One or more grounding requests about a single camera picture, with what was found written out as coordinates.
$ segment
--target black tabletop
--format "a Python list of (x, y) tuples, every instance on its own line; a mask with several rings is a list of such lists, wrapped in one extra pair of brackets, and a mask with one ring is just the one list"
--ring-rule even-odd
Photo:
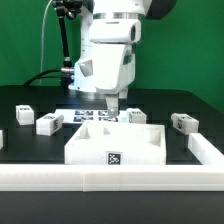
[[(20, 126), (16, 105), (30, 105), (35, 119), (56, 109), (106, 109), (104, 100), (69, 96), (59, 87), (0, 87), (0, 163), (63, 164), (64, 145), (80, 125), (64, 124), (52, 136)], [(200, 164), (188, 137), (172, 127), (173, 113), (199, 120), (199, 132), (224, 151), (224, 115), (195, 95), (177, 90), (130, 90), (128, 107), (148, 124), (165, 125), (167, 164)], [(222, 223), (223, 192), (0, 192), (2, 223)]]

